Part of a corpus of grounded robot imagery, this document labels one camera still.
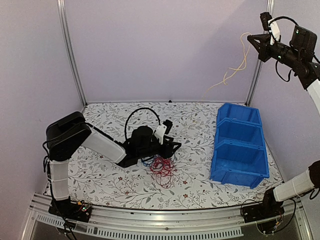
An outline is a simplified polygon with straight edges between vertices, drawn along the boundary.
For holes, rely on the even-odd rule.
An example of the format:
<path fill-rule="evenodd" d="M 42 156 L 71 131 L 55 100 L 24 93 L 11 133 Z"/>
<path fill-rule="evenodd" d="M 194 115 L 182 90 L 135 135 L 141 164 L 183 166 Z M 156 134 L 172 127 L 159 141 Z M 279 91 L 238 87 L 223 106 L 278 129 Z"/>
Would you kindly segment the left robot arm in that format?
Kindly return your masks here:
<path fill-rule="evenodd" d="M 155 156 L 171 158 L 182 145 L 169 136 L 173 123 L 170 120 L 160 121 L 158 116 L 156 119 L 155 129 L 142 125 L 132 133 L 128 133 L 126 121 L 124 142 L 115 140 L 87 122 L 79 111 L 50 124 L 42 144 L 46 151 L 43 165 L 55 209 L 63 217 L 70 217 L 75 211 L 69 193 L 69 161 L 80 149 L 100 154 L 121 168 Z"/>

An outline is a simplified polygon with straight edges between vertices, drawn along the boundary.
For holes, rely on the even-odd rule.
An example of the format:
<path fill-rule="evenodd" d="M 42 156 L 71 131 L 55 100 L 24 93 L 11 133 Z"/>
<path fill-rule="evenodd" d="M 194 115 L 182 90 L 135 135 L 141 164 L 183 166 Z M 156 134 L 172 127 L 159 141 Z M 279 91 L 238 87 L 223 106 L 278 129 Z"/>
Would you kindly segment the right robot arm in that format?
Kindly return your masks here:
<path fill-rule="evenodd" d="M 280 42 L 274 28 L 247 39 L 261 61 L 274 59 L 297 76 L 281 82 L 270 69 L 263 70 L 253 100 L 262 111 L 266 141 L 285 177 L 258 208 L 262 218 L 269 218 L 278 210 L 277 202 L 320 186 L 320 65 L 313 62 L 317 36 L 296 26 L 289 44 Z"/>

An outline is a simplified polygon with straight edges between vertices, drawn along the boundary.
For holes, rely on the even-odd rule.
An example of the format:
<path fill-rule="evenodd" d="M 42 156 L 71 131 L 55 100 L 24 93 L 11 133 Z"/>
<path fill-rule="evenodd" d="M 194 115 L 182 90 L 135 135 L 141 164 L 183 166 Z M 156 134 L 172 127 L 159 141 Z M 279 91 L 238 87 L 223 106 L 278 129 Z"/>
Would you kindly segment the blue three-compartment bin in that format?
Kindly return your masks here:
<path fill-rule="evenodd" d="M 254 189 L 269 176 L 259 110 L 223 104 L 217 112 L 210 180 Z"/>

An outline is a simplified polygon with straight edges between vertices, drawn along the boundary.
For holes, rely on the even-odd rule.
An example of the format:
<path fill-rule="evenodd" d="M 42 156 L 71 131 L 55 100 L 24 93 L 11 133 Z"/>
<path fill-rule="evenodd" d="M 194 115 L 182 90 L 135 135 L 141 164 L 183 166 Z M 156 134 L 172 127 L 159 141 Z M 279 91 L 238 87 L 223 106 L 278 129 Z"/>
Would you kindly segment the right aluminium frame post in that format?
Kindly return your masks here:
<path fill-rule="evenodd" d="M 274 7 L 275 7 L 275 0 L 267 0 L 266 1 L 266 12 L 269 12 L 272 16 L 274 15 Z M 259 81 L 259 76 L 262 70 L 262 65 L 263 62 L 259 59 L 257 59 L 256 64 L 255 64 L 255 68 L 254 68 L 254 72 L 253 72 L 253 77 L 252 77 L 252 81 L 249 87 L 249 92 L 248 95 L 246 97 L 246 102 L 245 105 L 247 107 L 250 107 L 252 105 L 252 101 L 255 95 L 255 91 L 258 85 L 258 81 Z"/>

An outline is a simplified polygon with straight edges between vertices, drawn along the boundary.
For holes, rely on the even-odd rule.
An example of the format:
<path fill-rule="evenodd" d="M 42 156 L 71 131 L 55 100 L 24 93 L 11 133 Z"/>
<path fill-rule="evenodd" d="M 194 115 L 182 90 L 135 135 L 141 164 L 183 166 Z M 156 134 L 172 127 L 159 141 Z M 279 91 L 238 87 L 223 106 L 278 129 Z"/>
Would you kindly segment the aluminium frame post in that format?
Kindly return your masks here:
<path fill-rule="evenodd" d="M 83 85 L 81 83 L 80 74 L 78 71 L 76 58 L 72 46 L 71 34 L 68 26 L 68 19 L 67 19 L 67 11 L 66 5 L 64 0 L 57 0 L 57 10 L 59 15 L 59 21 L 61 25 L 62 36 L 65 44 L 66 54 L 70 65 L 71 74 L 75 83 L 75 87 L 80 99 L 80 102 L 83 107 L 88 105 L 87 99 L 85 96 L 85 91 Z"/>
<path fill-rule="evenodd" d="M 275 0 L 267 0 L 266 1 L 266 12 L 269 12 L 272 16 L 274 15 L 274 7 L 275 7 Z M 250 107 L 252 105 L 252 101 L 255 95 L 255 91 L 258 85 L 258 81 L 259 81 L 259 76 L 262 70 L 262 65 L 263 62 L 259 59 L 257 59 L 256 64 L 255 64 L 255 68 L 254 68 L 254 72 L 253 72 L 253 77 L 252 77 L 252 81 L 249 87 L 249 92 L 248 95 L 246 97 L 246 102 L 245 105 L 247 107 Z"/>

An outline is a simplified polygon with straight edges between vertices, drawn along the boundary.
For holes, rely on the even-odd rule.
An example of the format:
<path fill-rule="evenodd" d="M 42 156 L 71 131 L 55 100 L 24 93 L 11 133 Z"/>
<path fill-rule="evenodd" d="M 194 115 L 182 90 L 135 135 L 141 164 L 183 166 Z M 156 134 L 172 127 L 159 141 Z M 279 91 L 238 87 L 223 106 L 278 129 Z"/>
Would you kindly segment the aluminium front rail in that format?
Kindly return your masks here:
<path fill-rule="evenodd" d="M 49 213 L 51 198 L 35 194 L 30 202 L 23 240 L 313 240 L 303 205 L 284 203 L 275 233 L 273 218 L 246 222 L 241 206 L 198 210 L 137 210 L 93 206 L 88 222 L 64 221 Z"/>

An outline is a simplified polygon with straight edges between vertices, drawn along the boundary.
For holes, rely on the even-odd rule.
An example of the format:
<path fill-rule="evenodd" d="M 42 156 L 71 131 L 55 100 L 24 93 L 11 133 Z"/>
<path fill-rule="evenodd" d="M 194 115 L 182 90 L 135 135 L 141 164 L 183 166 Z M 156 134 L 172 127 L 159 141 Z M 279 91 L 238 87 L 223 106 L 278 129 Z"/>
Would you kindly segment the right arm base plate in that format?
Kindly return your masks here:
<path fill-rule="evenodd" d="M 285 210 L 282 206 L 266 208 L 262 203 L 259 203 L 241 207 L 240 213 L 244 222 L 250 223 L 280 216 L 285 213 Z"/>

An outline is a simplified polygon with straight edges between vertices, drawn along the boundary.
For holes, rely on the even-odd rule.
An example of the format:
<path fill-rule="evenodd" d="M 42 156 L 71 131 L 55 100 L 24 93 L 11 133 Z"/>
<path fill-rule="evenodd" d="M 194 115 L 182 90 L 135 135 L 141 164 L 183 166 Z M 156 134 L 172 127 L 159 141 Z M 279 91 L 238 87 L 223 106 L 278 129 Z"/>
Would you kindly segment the left aluminium frame post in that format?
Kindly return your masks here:
<path fill-rule="evenodd" d="M 59 15 L 59 21 L 61 25 L 62 36 L 65 44 L 66 54 L 70 65 L 71 74 L 75 83 L 75 87 L 80 99 L 80 102 L 83 107 L 88 105 L 87 99 L 85 96 L 85 91 L 83 85 L 81 83 L 80 74 L 78 71 L 76 58 L 72 46 L 71 34 L 68 26 L 68 19 L 67 19 L 67 11 L 66 5 L 64 0 L 57 0 L 57 10 Z"/>

